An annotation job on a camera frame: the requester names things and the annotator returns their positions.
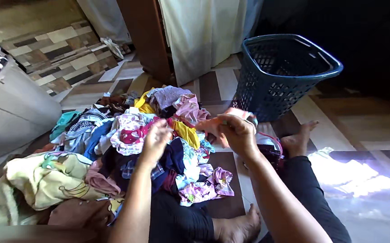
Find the pile of clothes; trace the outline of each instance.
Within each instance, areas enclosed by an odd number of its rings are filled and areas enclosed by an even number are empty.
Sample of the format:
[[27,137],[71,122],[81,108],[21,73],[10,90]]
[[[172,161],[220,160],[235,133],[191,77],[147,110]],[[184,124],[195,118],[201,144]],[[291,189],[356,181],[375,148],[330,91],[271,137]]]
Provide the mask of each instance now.
[[153,88],[139,98],[136,92],[106,93],[84,112],[63,113],[50,144],[4,167],[0,226],[81,228],[96,215],[109,226],[124,203],[144,138],[159,119],[166,119],[173,138],[151,172],[152,193],[166,190],[186,207],[234,196],[232,174],[208,164],[215,152],[208,133],[227,146],[217,129],[220,122],[209,118],[196,95],[173,86]]

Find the hand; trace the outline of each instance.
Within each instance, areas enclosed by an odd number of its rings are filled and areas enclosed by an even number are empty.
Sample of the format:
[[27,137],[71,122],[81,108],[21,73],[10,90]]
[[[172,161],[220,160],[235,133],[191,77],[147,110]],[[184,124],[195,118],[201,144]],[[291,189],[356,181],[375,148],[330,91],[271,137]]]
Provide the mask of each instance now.
[[226,121],[227,125],[220,124],[219,131],[224,133],[231,149],[245,159],[256,159],[261,152],[256,145],[253,125],[231,114],[217,116]]
[[147,133],[144,139],[141,155],[137,166],[153,170],[157,161],[162,157],[165,151],[166,143],[171,139],[171,131],[166,128],[166,120],[156,121]]

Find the black pants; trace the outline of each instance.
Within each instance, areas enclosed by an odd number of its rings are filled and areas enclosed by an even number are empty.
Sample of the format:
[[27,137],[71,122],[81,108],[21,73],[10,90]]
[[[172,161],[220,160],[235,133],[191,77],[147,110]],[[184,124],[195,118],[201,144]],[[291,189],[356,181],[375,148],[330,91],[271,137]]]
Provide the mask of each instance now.
[[[351,242],[345,226],[328,206],[306,156],[286,161],[279,176],[334,243]],[[180,206],[178,199],[165,191],[157,192],[152,197],[150,243],[210,241],[213,238],[213,221],[203,209]],[[270,243],[273,238],[268,233],[261,242]]]

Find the foot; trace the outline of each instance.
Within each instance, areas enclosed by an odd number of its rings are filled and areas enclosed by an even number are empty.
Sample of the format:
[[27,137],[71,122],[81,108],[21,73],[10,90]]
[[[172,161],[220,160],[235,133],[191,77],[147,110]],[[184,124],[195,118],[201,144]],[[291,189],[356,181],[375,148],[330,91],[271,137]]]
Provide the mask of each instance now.
[[255,240],[261,230],[261,213],[254,204],[245,216],[213,219],[215,238],[219,242],[245,243]]
[[318,125],[319,121],[310,121],[300,126],[297,134],[283,137],[280,140],[282,147],[289,152],[289,158],[296,156],[306,156],[307,143],[309,142],[310,132]]

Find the blue plastic laundry basket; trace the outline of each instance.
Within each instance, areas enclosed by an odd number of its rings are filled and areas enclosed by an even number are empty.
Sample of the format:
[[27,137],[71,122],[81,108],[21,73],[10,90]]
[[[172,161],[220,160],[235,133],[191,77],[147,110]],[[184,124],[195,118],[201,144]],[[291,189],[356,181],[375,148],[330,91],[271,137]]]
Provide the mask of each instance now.
[[343,65],[299,35],[246,39],[240,80],[231,106],[253,112],[259,122],[283,116],[319,81],[337,76]]

